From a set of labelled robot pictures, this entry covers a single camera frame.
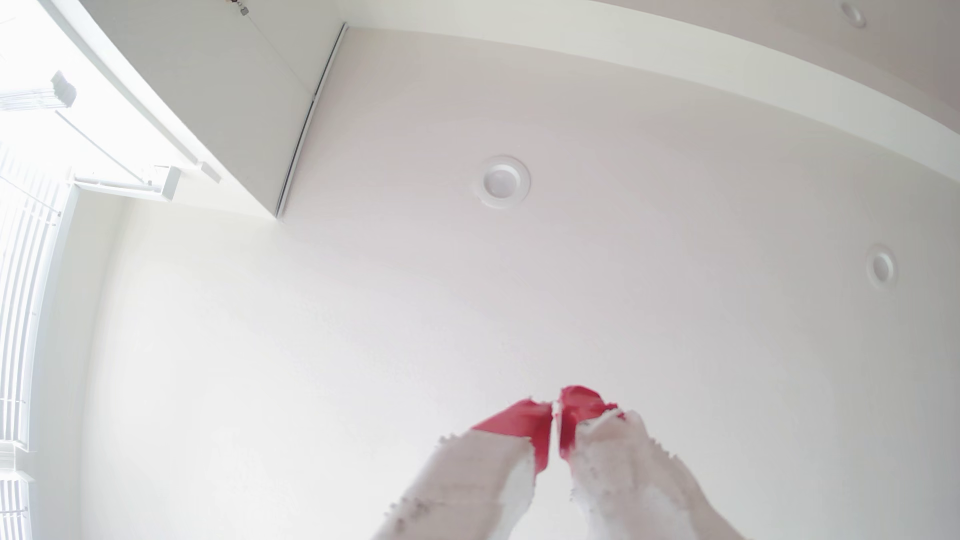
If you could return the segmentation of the red-tipped white-wrapped gripper finger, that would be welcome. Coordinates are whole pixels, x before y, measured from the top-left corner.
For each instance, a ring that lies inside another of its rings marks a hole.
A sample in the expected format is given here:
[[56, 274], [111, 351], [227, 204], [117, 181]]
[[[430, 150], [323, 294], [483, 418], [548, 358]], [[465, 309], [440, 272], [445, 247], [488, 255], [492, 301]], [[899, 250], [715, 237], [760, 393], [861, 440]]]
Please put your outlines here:
[[444, 437], [374, 539], [509, 539], [546, 470], [553, 404], [522, 399]]
[[558, 405], [559, 455], [588, 539], [743, 538], [639, 413], [584, 386], [562, 388]]

